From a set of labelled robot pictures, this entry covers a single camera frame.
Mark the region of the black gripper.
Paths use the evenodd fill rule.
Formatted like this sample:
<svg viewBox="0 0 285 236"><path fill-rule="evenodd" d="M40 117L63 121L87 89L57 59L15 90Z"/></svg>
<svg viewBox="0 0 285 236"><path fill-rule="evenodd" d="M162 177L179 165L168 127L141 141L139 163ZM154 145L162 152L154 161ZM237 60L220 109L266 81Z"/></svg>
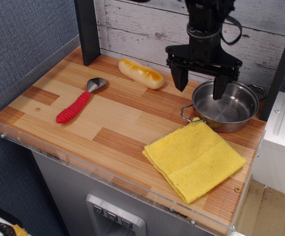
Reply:
<svg viewBox="0 0 285 236"><path fill-rule="evenodd" d="M167 65L175 87L182 92L189 81L189 71L214 76L213 99L222 98L232 81L237 81L242 62L225 52L221 46L222 25L217 24L210 31L199 31L187 25L189 43L171 45L165 48Z"/></svg>

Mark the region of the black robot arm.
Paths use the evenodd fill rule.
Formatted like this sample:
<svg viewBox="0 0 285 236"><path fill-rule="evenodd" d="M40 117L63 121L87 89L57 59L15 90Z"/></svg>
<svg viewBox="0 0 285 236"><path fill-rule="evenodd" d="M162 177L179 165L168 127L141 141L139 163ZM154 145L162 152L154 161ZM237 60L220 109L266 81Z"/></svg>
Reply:
<svg viewBox="0 0 285 236"><path fill-rule="evenodd" d="M166 60L171 70L175 87L183 91L189 80L189 72L213 76L213 99L219 100L227 85L237 81L242 61L228 54L221 43L231 46L240 40L240 36L231 42L225 40L222 27L229 21L242 30L242 25L230 16L235 9L232 0L187 0L189 13L186 45L167 46Z"/></svg>

